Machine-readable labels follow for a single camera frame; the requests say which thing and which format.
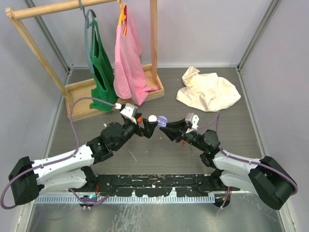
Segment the lilac earbud case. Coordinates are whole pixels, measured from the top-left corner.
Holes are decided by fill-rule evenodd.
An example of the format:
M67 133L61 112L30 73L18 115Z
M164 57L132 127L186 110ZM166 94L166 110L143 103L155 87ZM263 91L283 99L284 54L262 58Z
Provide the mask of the lilac earbud case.
M167 123L168 123L168 120L167 120L167 118L165 116L159 116L157 118L157 123L158 123L159 127L166 127Z

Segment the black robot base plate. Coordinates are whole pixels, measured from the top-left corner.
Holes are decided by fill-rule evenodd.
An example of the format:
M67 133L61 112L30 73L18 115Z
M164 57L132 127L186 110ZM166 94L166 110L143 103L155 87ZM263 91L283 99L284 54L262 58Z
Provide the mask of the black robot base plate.
M100 196L166 199L174 191L177 199L209 197L216 191L227 191L214 175L206 174L94 174L82 168L89 177L76 192L94 192Z

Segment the white earbud case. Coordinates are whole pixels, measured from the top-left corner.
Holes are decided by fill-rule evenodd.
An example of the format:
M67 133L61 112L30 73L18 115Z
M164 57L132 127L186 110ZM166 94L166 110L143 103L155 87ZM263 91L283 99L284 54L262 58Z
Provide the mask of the white earbud case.
M148 117L148 121L149 121L149 122L156 122L156 121L157 121L157 116L155 116L155 115L150 115L150 116Z

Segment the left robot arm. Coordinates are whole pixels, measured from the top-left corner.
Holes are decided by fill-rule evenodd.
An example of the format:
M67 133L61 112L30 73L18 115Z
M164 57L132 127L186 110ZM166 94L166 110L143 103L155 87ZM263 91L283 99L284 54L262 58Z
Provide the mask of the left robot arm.
M46 159L30 160L28 156L18 160L8 179L15 206L35 200L40 194L60 189L92 191L97 180L91 165L113 156L133 135L150 138L157 126L154 115L142 118L123 116L124 123L111 122L101 134L78 145L75 150Z

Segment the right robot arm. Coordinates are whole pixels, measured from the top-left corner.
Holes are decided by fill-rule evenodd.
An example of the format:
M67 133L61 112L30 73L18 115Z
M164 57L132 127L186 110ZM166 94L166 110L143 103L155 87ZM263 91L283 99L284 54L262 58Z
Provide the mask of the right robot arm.
M200 134L188 119L167 123L160 130L171 141L187 142L202 151L201 161L215 170L211 183L216 190L234 187L251 192L275 210L281 209L298 192L296 182L274 158L251 159L223 150L214 130Z

